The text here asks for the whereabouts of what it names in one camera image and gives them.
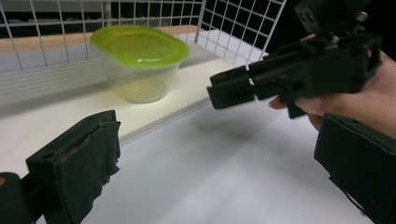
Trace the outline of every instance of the white wire grid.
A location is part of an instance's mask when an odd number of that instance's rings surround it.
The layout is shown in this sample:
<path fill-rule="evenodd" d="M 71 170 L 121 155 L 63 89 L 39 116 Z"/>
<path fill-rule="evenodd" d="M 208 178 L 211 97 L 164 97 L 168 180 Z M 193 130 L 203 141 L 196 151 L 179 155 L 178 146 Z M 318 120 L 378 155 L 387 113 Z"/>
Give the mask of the white wire grid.
<path fill-rule="evenodd" d="M 256 62 L 265 54 L 285 3 L 0 0 L 0 74 L 96 59 L 89 48 L 90 34 L 104 26 L 126 23 L 162 27 L 235 66 Z"/>

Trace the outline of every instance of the clear plastic bowl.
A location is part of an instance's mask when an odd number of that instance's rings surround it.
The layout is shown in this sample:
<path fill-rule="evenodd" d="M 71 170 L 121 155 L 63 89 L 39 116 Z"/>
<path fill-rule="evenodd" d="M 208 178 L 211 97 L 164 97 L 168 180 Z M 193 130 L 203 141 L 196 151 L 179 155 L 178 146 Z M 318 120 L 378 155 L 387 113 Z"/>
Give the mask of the clear plastic bowl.
<path fill-rule="evenodd" d="M 118 25 L 91 36 L 103 60 L 111 90 L 134 103 L 149 103 L 169 92 L 173 76 L 189 54 L 186 43 L 147 26 Z"/>

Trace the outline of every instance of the green lid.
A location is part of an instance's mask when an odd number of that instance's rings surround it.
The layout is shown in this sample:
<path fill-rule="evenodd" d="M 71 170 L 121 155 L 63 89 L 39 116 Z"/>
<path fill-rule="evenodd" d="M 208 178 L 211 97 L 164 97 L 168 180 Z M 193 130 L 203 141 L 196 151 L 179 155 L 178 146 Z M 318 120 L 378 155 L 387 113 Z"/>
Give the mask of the green lid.
<path fill-rule="evenodd" d="M 132 67 L 172 65 L 189 54 L 189 47 L 183 41 L 158 29 L 138 25 L 99 29 L 91 36 L 91 44 Z"/>

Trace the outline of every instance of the plastic food container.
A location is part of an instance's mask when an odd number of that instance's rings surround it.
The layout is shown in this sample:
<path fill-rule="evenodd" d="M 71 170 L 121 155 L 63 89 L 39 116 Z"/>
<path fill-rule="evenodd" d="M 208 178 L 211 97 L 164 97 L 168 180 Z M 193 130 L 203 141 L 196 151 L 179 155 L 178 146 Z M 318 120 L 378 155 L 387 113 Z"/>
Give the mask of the plastic food container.
<path fill-rule="evenodd" d="M 108 26 L 91 36 L 103 60 L 111 90 L 134 103 L 149 103 L 169 92 L 173 76 L 188 56 L 186 43 L 155 28 Z"/>

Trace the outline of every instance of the human hand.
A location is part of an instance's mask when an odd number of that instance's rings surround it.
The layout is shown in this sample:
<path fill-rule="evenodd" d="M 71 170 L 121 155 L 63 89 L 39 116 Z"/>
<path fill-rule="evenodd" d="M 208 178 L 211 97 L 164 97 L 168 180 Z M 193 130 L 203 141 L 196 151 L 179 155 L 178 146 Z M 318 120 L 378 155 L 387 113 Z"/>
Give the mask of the human hand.
<path fill-rule="evenodd" d="M 295 104 L 308 114 L 319 130 L 324 113 L 356 119 L 381 133 L 396 138 L 396 62 L 381 51 L 382 64 L 356 93 L 329 93 L 297 99 Z M 273 109 L 287 105 L 276 97 L 269 103 Z"/>

